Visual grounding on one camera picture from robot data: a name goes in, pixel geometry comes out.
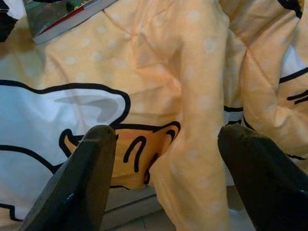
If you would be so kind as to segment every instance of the black outline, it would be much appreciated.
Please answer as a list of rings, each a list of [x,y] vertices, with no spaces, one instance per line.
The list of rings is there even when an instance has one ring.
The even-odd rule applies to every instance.
[[[166,133],[165,133],[165,134],[166,134],[166,135],[170,135],[170,136],[171,136],[171,142],[170,142],[170,143],[172,143],[172,142],[174,141],[175,136],[177,135],[177,134],[175,134],[175,130],[172,130],[172,129],[170,129],[170,130],[166,131]]]
[[[281,6],[287,10],[295,11],[298,18],[301,18],[303,13],[301,12],[301,7],[297,0],[278,0]]]
[[[111,185],[110,188],[111,188],[111,189],[124,188],[124,189],[126,189],[126,190],[131,190],[131,189],[126,188],[125,186],[122,186],[122,185]]]
[[[223,106],[223,110],[226,111],[226,112],[242,112],[244,110],[244,108]]]
[[[243,116],[243,121],[244,121],[244,124],[245,124],[246,127],[248,127],[248,128],[250,128],[251,130],[255,131],[255,130],[253,129],[253,127],[249,125],[249,123],[247,122],[247,120],[245,119],[244,116]]]
[[[115,89],[109,88],[109,87],[107,87],[103,84],[69,83],[69,84],[45,88],[45,89],[42,89],[42,90],[37,90],[37,89],[33,89],[33,88],[31,88],[31,87],[29,87],[26,84],[21,83],[21,82],[0,79],[0,85],[10,86],[10,87],[20,87],[20,88],[27,89],[27,90],[29,90],[33,93],[36,93],[36,94],[47,94],[47,93],[50,93],[50,92],[70,90],[70,89],[92,89],[92,90],[104,90],[104,91],[107,91],[107,92],[112,93],[112,94],[121,95],[124,98],[124,101],[125,101],[125,109],[124,109],[124,112],[122,113],[122,115],[118,119],[116,119],[114,122],[112,122],[111,125],[121,123],[127,117],[129,110],[130,110],[130,98],[129,98],[128,94],[126,94],[125,92],[120,91],[120,90],[115,90]]]
[[[149,167],[148,169],[145,171],[145,180],[144,180],[144,184],[148,185],[150,183],[150,179],[151,179],[151,174],[150,174],[150,168],[152,167],[152,165],[155,163],[155,161],[159,158],[159,154],[155,153],[149,163]]]
[[[297,160],[307,160],[307,158],[303,158],[301,156],[297,156],[297,155],[289,155],[289,154],[286,154],[289,158],[292,158],[292,159],[297,159]]]
[[[10,219],[11,220],[13,220],[13,221],[23,221],[21,219],[16,218],[16,216],[15,216],[15,206],[0,203],[0,208],[6,208],[10,211]]]
[[[47,160],[45,160],[42,156],[38,155],[36,152],[22,147],[17,146],[11,146],[11,145],[0,145],[0,151],[10,151],[10,152],[16,152],[20,154],[26,154],[37,161],[39,161],[42,165],[44,165],[52,174],[54,174],[58,169],[59,165],[53,166],[51,163],[49,163]]]
[[[75,145],[76,147],[79,145],[79,142],[83,136],[74,136],[72,133],[71,129],[65,129],[59,138],[59,146],[61,148],[61,150],[64,152],[64,154],[66,155],[67,158],[69,158],[71,156],[71,152],[69,151],[68,147],[65,144],[65,137],[67,136],[68,140]]]
[[[303,93],[300,93],[298,95],[294,95],[294,96],[289,96],[287,98],[288,101],[292,101],[292,100],[296,100],[294,102],[294,104],[298,104],[298,103],[302,103],[302,102],[305,102],[305,101],[308,101],[308,90],[304,91]]]
[[[239,119],[238,121],[229,121],[229,122],[227,123],[227,125],[236,124],[236,123],[241,124],[241,123],[242,123],[242,120]]]
[[[136,130],[152,131],[152,133],[156,133],[157,131],[160,131],[160,130],[166,128],[166,127],[176,126],[178,128],[178,132],[175,131],[175,130],[172,130],[172,129],[170,129],[166,132],[167,135],[171,136],[171,142],[174,141],[174,139],[177,137],[177,135],[179,134],[179,132],[181,130],[181,126],[180,126],[180,123],[178,121],[173,121],[173,122],[170,122],[170,123],[163,125],[163,126],[151,126],[151,125],[139,125],[139,124],[120,124],[127,117],[129,110],[130,110],[131,104],[130,104],[129,95],[126,94],[125,92],[111,89],[111,88],[109,88],[105,85],[102,85],[102,84],[70,83],[70,84],[65,84],[65,85],[60,85],[60,86],[49,87],[49,88],[46,88],[46,89],[43,89],[43,90],[36,90],[36,89],[33,89],[33,88],[27,86],[26,84],[23,84],[23,83],[20,83],[20,82],[17,82],[17,81],[0,79],[0,85],[12,86],[12,87],[21,87],[21,88],[27,89],[31,92],[37,93],[37,94],[46,94],[46,93],[50,93],[50,92],[54,92],[54,91],[69,90],[69,89],[105,90],[105,91],[108,91],[109,93],[120,94],[124,98],[125,103],[126,103],[123,114],[118,119],[116,119],[113,123],[110,124],[110,126],[113,129],[115,129],[115,130],[117,130],[117,129],[136,129]],[[61,133],[61,135],[59,137],[59,146],[60,146],[61,150],[64,152],[64,154],[66,155],[66,157],[69,157],[71,155],[71,153],[64,143],[64,138],[65,138],[66,135],[68,136],[69,141],[76,146],[79,144],[78,140],[81,140],[83,135],[75,136],[75,135],[73,135],[72,130],[70,130],[70,129],[65,129]],[[22,148],[14,147],[14,149],[17,152],[24,153],[23,152],[24,150]],[[31,150],[28,150],[28,149],[26,149],[25,151],[27,152],[25,154],[28,154],[29,156],[38,160],[40,163],[42,163],[44,166],[46,166],[52,173],[55,173],[56,170],[59,169],[59,167],[63,164],[62,163],[62,164],[59,164],[59,165],[56,165],[56,166],[52,166],[48,161],[46,161],[43,157],[39,156],[37,153],[35,153]],[[134,164],[135,172],[139,171],[139,158],[140,158],[140,155],[139,155],[139,157],[137,157],[137,155],[136,155],[135,164]],[[122,185],[113,185],[113,186],[110,186],[110,188],[111,189],[112,188],[125,188],[126,190],[130,190],[129,188],[122,186]],[[10,219],[11,220],[21,221],[21,220],[19,220],[15,217],[15,215],[14,215],[15,207],[13,205],[0,204],[0,207],[1,206],[3,208],[9,208],[10,209]]]
[[[297,71],[293,74],[290,74],[288,76],[285,76],[285,77],[282,77],[279,79],[279,83],[284,83],[284,82],[287,82],[287,81],[290,81],[292,79],[295,79],[297,77],[301,77],[302,75],[306,74],[308,72],[308,67],[300,70],[300,71]]]
[[[181,130],[181,125],[178,121],[172,121],[166,125],[163,126],[152,126],[152,125],[143,125],[143,124],[112,124],[111,127],[114,130],[117,129],[135,129],[135,130],[144,130],[144,131],[153,131],[153,133],[156,133],[157,131],[160,131],[164,128],[167,128],[169,126],[176,126],[179,129],[179,132]]]
[[[125,155],[123,157],[123,163],[127,163],[129,161],[131,152],[134,150],[134,148],[139,142],[141,142],[141,145],[136,153],[135,162],[134,162],[134,172],[136,173],[139,172],[139,159],[146,145],[146,138],[144,136],[138,136],[136,139],[134,139],[134,141],[130,144],[130,146],[126,150]]]

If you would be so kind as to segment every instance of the black object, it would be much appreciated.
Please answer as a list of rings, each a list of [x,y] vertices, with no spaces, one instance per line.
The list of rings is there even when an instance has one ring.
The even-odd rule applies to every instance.
[[[257,231],[308,231],[308,176],[271,139],[228,125],[218,147]]]
[[[98,231],[111,183],[116,137],[95,126],[49,180],[19,231]]]
[[[43,2],[43,3],[54,3],[54,2],[62,1],[62,0],[33,0],[33,1],[38,1],[38,2]]]
[[[4,42],[8,38],[16,22],[17,19],[8,16],[4,9],[0,11],[0,42]]]

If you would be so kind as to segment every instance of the book cover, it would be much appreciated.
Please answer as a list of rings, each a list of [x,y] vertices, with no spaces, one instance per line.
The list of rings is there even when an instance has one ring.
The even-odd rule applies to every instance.
[[[32,36],[38,36],[45,29],[89,2],[92,0],[62,0],[54,3],[24,0]]]

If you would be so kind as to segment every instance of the red book edge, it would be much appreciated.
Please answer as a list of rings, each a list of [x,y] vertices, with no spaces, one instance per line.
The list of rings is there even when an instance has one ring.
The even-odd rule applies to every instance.
[[[47,27],[45,30],[43,30],[43,31],[40,33],[40,35],[43,34],[43,33],[46,32],[46,31],[52,29],[52,28],[55,27],[56,25],[59,25],[60,23],[66,21],[67,19],[69,19],[69,18],[75,16],[76,14],[82,12],[83,10],[84,10],[84,8],[83,8],[83,6],[82,6],[82,7],[78,8],[77,10],[72,11],[72,12],[69,13],[68,15],[64,16],[63,18],[61,18],[60,20],[58,20],[57,22],[55,22],[54,24],[52,24],[52,25],[50,25],[49,27]]]

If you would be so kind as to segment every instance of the book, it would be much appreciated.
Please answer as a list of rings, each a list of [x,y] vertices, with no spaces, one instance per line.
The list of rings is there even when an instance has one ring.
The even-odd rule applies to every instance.
[[[116,0],[24,0],[33,40],[40,44],[79,25]]]

